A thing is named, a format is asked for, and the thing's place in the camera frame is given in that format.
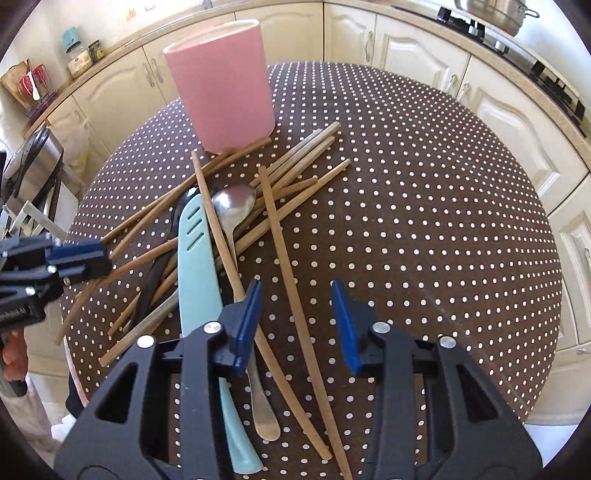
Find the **person's left hand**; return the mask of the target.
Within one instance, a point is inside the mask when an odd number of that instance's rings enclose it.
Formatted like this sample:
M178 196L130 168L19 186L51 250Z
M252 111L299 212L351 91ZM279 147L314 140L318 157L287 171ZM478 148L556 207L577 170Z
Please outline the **person's left hand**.
M11 332L4 340L2 349L4 377L7 381L24 380L28 371L27 344L24 330Z

